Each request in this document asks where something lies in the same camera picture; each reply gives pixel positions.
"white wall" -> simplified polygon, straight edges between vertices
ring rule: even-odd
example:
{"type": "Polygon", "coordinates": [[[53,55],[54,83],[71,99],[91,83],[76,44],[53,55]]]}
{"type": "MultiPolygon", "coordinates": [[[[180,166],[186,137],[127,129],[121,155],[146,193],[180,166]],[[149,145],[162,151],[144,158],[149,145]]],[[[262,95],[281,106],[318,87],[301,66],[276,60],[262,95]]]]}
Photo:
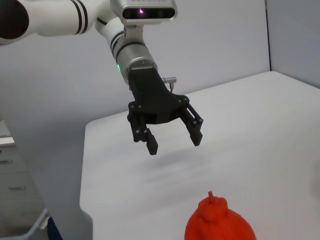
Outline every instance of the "white wall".
{"type": "Polygon", "coordinates": [[[320,1],[267,0],[272,70],[320,88],[320,1]]]}
{"type": "MultiPolygon", "coordinates": [[[[176,3],[174,22],[144,33],[161,76],[177,77],[176,93],[268,71],[264,0],[176,3]]],[[[0,47],[0,112],[64,240],[92,234],[79,207],[85,125],[132,100],[95,29],[0,47]]]]}

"silver joint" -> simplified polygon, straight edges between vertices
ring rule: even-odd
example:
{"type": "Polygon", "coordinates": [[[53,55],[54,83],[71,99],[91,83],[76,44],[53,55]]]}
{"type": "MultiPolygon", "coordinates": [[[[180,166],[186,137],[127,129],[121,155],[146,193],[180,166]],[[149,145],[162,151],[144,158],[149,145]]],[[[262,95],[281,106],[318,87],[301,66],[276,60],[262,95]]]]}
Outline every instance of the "silver joint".
{"type": "Polygon", "coordinates": [[[177,78],[176,77],[163,77],[162,81],[164,84],[169,84],[170,90],[172,92],[175,88],[175,83],[177,82],[177,78]]]}
{"type": "Polygon", "coordinates": [[[118,68],[127,85],[129,85],[129,72],[136,69],[156,68],[148,48],[143,40],[143,26],[125,26],[124,33],[113,50],[118,68]]]}

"white cabinet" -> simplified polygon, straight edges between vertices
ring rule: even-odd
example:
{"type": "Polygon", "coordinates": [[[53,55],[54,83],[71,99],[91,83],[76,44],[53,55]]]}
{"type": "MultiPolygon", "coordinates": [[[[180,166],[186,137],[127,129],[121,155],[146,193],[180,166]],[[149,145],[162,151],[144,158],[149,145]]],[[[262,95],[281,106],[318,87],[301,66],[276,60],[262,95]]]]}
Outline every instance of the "white cabinet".
{"type": "Polygon", "coordinates": [[[16,147],[0,147],[0,174],[23,173],[28,168],[20,157],[16,147]]]}
{"type": "Polygon", "coordinates": [[[5,124],[5,121],[0,120],[0,137],[10,136],[10,132],[5,124]]]}
{"type": "Polygon", "coordinates": [[[37,189],[28,172],[0,174],[0,200],[36,197],[37,189]]]}
{"type": "Polygon", "coordinates": [[[24,235],[45,206],[14,143],[0,149],[0,238],[24,235]]]}

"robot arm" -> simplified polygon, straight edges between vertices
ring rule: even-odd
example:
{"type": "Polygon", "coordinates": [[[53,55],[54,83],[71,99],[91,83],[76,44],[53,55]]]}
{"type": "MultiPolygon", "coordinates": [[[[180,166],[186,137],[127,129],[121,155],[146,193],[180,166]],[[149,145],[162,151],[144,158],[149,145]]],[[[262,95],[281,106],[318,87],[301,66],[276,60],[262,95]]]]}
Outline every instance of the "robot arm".
{"type": "Polygon", "coordinates": [[[146,142],[151,155],[158,143],[147,124],[180,118],[195,146],[202,139],[203,119],[184,95],[171,93],[143,40],[144,25],[171,21],[178,14],[174,0],[0,0],[0,45],[37,33],[42,36],[78,35],[95,28],[103,35],[123,79],[134,96],[128,121],[133,140],[146,142]]]}
{"type": "Polygon", "coordinates": [[[97,18],[107,22],[115,17],[108,0],[0,0],[0,44],[33,33],[48,37],[83,34],[97,18]]]}

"white table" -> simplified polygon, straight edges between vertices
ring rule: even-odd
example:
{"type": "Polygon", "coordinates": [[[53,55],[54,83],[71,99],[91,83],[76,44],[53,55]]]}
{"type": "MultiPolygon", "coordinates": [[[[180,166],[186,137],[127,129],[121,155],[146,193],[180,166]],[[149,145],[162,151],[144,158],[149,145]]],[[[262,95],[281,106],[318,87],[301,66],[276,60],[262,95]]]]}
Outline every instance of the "white table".
{"type": "Polygon", "coordinates": [[[204,119],[194,147],[181,120],[150,129],[150,156],[127,112],[86,126],[80,207],[93,240],[183,240],[212,191],[258,240],[320,239],[320,90],[266,72],[189,94],[204,119]]]}

